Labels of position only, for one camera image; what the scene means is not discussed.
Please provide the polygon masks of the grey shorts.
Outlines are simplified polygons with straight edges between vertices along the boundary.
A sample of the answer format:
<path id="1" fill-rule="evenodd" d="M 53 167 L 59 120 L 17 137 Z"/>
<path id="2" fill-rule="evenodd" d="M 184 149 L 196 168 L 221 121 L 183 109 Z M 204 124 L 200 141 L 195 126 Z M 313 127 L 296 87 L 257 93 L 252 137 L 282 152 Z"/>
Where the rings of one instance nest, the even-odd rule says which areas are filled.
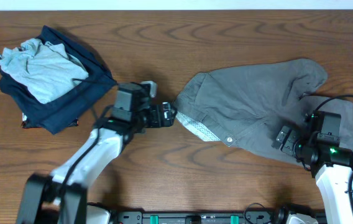
<path id="1" fill-rule="evenodd" d="M 328 79 L 310 59 L 245 65 L 196 74 L 174 101 L 177 120 L 203 141 L 221 141 L 257 156 L 295 164 L 272 147 L 284 125 L 306 129 L 316 107 L 340 114 L 341 147 L 353 151 L 353 103 L 314 95 Z"/>

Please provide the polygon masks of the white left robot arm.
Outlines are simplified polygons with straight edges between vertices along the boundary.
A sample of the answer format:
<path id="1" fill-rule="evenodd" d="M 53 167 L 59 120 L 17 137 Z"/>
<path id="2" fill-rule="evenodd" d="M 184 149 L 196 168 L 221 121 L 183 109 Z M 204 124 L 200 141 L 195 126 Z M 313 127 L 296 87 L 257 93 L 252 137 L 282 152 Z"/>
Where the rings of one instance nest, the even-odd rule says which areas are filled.
<path id="1" fill-rule="evenodd" d="M 96 120 L 82 147 L 48 176 L 32 174 L 25 183 L 17 223 L 113 223 L 110 210 L 87 201 L 88 189 L 120 155 L 135 133 L 173 125 L 176 109 L 169 103 L 148 105 L 135 120 L 116 119 L 109 105 Z"/>

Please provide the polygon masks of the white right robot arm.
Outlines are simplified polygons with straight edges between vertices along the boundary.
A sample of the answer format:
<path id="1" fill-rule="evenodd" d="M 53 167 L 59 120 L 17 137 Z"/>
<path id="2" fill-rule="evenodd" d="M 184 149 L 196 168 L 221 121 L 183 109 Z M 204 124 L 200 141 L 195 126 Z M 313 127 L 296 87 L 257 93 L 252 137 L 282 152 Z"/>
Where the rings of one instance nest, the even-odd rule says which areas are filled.
<path id="1" fill-rule="evenodd" d="M 353 152 L 339 143 L 339 125 L 312 128 L 307 136 L 282 126 L 273 146 L 311 172 L 328 223 L 353 223 Z"/>

